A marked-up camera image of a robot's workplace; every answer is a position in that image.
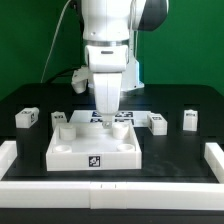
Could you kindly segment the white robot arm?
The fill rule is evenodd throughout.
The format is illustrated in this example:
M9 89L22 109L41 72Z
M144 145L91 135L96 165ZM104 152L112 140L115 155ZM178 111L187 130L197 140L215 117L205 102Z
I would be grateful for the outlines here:
M169 0L80 0L85 65L73 73L77 93L94 91L105 128L112 126L120 94L140 89L134 49L139 31L153 31L166 19Z

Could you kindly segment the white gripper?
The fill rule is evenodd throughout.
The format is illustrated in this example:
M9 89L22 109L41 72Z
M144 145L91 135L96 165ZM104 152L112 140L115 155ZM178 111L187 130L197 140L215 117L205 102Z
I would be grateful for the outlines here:
M108 116L108 127L112 127L113 116L119 108L122 73L126 70L128 47L99 47L87 45L86 60L93 73L95 103L101 115ZM102 126L107 127L107 118L102 116Z

